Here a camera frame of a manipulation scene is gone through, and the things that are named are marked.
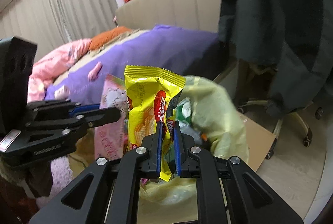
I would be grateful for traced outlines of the yellow pink snack bag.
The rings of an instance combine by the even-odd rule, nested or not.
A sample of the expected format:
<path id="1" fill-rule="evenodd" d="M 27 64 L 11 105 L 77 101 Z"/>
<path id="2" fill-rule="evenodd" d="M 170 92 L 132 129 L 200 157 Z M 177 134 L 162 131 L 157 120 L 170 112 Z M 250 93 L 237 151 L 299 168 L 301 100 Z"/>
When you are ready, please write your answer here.
<path id="1" fill-rule="evenodd" d="M 124 81 L 108 74 L 104 81 L 100 109 L 107 114 L 107 124 L 94 129 L 95 159 L 104 157 L 115 160 L 123 157 L 125 142 L 125 119 L 128 108 Z"/>

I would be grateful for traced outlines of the yellow wafer snack packet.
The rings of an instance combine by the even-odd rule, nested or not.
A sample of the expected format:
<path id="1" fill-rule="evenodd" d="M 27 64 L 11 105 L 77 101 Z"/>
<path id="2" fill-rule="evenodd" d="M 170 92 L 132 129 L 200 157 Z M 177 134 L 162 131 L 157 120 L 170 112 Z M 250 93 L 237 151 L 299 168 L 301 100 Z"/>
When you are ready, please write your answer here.
<path id="1" fill-rule="evenodd" d="M 173 142 L 175 108 L 186 79 L 163 68 L 134 65 L 125 67 L 124 76 L 129 110 L 128 149 L 141 146 L 143 139 L 161 126 L 159 178 L 167 182 L 171 170 L 165 156 Z"/>

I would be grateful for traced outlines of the pink patterned duvet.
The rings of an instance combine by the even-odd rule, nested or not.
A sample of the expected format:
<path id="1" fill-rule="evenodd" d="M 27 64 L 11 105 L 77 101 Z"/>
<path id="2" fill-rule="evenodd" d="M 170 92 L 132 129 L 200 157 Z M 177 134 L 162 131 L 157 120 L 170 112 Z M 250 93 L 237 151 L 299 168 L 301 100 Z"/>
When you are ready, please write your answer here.
<path id="1" fill-rule="evenodd" d="M 47 88 L 88 52 L 91 39 L 63 44 L 34 63 L 28 81 L 28 103 L 42 101 Z"/>

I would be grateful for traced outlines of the beige bed sheet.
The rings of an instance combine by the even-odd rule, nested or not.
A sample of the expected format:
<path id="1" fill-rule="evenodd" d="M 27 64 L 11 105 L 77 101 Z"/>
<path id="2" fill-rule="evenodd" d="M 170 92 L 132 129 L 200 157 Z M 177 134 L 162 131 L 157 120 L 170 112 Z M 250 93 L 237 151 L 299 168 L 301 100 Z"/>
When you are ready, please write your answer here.
<path id="1" fill-rule="evenodd" d="M 69 70 L 67 70 L 66 72 L 59 75 L 55 79 L 53 85 L 60 84 L 60 82 L 62 82 L 65 78 L 67 78 L 71 72 L 77 71 L 78 69 L 84 67 L 89 62 L 91 62 L 94 59 L 97 59 L 101 55 L 105 54 L 107 51 L 112 49 L 114 45 L 122 45 L 124 42 L 137 38 L 138 36 L 140 36 L 141 34 L 143 34 L 145 32 L 148 32 L 148 30 L 136 29 L 136 30 L 132 30 L 130 32 L 124 32 L 124 33 L 120 34 L 119 36 L 117 36 L 116 38 L 105 43 L 100 48 L 93 50 L 93 51 L 88 51 Z"/>

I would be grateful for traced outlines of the orange pillow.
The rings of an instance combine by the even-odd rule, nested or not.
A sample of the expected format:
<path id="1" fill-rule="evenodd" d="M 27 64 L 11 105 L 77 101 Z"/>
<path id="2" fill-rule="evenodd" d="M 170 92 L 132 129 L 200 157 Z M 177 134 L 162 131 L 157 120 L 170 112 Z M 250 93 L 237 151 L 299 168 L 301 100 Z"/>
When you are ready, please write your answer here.
<path id="1" fill-rule="evenodd" d="M 94 51 L 100 47 L 102 47 L 105 43 L 115 39 L 125 32 L 131 32 L 132 29 L 129 29 L 124 26 L 119 26 L 113 28 L 112 30 L 102 32 L 91 39 L 91 43 L 89 46 L 89 51 Z"/>

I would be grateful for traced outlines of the purple blanket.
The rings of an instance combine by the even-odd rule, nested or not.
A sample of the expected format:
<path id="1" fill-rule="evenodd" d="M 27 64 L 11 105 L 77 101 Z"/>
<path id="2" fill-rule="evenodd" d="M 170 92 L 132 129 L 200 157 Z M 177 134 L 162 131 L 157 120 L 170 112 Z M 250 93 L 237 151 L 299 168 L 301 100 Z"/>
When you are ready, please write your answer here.
<path id="1" fill-rule="evenodd" d="M 222 46 L 216 33 L 158 25 L 97 59 L 71 72 L 58 85 L 46 90 L 46 100 L 62 86 L 70 90 L 70 99 L 82 105 L 101 100 L 104 80 L 108 74 L 124 78 L 126 65 L 153 66 L 178 75 L 202 76 L 213 80 L 222 72 Z"/>

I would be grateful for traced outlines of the cardboard sheet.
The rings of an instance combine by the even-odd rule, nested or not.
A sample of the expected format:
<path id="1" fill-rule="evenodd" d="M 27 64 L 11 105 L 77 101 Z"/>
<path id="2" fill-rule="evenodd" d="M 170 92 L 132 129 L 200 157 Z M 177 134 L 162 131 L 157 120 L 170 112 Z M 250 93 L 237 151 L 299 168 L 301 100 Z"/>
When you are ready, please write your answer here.
<path id="1" fill-rule="evenodd" d="M 249 147 L 248 165 L 256 172 L 265 160 L 275 140 L 275 135 L 246 115 L 238 114 L 246 127 L 247 143 Z"/>

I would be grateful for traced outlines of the beige curtain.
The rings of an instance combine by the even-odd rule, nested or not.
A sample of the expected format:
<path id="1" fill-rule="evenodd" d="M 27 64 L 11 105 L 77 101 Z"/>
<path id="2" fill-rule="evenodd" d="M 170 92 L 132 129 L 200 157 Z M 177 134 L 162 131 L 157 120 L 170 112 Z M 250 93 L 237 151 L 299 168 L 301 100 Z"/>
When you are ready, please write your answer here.
<path id="1" fill-rule="evenodd" d="M 37 44 L 36 59 L 115 27 L 115 0 L 1 0 L 1 38 Z"/>

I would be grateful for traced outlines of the beige bed headboard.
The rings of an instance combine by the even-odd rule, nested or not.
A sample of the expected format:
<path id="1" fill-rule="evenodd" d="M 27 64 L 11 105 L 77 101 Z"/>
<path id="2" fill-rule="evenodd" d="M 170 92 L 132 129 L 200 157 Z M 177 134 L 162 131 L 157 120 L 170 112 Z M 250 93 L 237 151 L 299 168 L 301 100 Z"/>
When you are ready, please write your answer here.
<path id="1" fill-rule="evenodd" d="M 171 25 L 217 32 L 221 0 L 131 0 L 116 10 L 120 26 L 152 29 Z"/>

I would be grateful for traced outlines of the black jacket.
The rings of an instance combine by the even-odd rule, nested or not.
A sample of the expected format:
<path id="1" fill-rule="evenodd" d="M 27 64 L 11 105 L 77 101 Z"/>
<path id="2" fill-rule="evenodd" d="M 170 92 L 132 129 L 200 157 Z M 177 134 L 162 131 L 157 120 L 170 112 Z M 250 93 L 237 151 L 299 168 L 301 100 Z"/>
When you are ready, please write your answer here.
<path id="1" fill-rule="evenodd" d="M 269 115 L 332 109 L 332 0 L 222 0 L 218 34 L 238 59 L 277 67 Z"/>

